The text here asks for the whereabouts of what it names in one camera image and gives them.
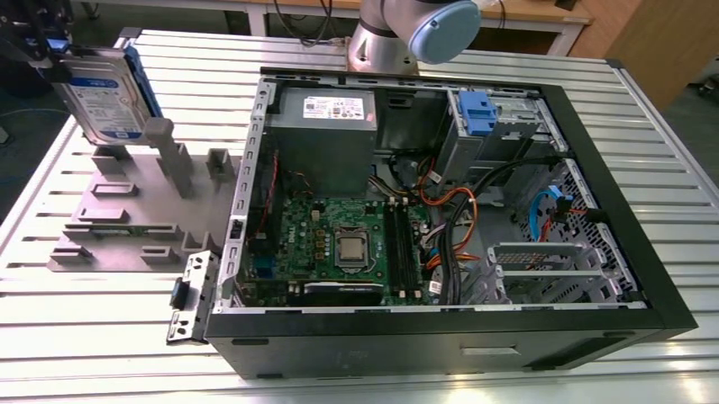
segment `power supply label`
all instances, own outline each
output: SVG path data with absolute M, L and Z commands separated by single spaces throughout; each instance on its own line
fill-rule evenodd
M 306 97 L 302 118 L 318 120 L 362 120 L 361 98 Z
M 130 100 L 121 96 L 114 80 L 73 77 L 69 88 L 94 130 L 116 139 L 137 139 L 142 136 L 141 126 L 132 114 Z

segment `wooden cabinet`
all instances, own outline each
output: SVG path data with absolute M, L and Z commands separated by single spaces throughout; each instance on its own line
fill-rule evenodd
M 617 59 L 659 109 L 719 53 L 719 1 L 580 0 L 595 22 L 569 56 Z

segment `motherboard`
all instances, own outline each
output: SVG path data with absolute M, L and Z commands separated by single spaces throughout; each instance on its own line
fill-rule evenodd
M 254 256 L 258 306 L 293 306 L 293 295 L 378 301 L 429 301 L 416 248 L 429 226 L 421 205 L 356 199 L 286 199 L 280 248 Z M 314 306 L 312 303 L 300 306 Z

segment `slotted aluminum surface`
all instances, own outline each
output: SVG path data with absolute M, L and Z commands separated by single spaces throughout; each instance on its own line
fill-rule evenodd
M 145 31 L 137 48 L 174 138 L 201 154 L 241 153 L 260 66 L 344 69 L 340 48 L 284 39 Z M 94 170 L 69 120 L 0 227 L 0 397 L 601 404 L 719 397 L 716 190 L 629 78 L 603 61 L 487 52 L 423 66 L 423 74 L 564 86 L 700 328 L 561 372 L 242 381 L 212 347 L 165 347 L 172 274 L 45 268 Z

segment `hard drive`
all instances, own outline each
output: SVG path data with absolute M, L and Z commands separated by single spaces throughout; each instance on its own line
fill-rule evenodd
M 72 78 L 53 85 L 94 145 L 149 145 L 145 122 L 161 117 L 137 51 L 73 47 L 60 56 Z

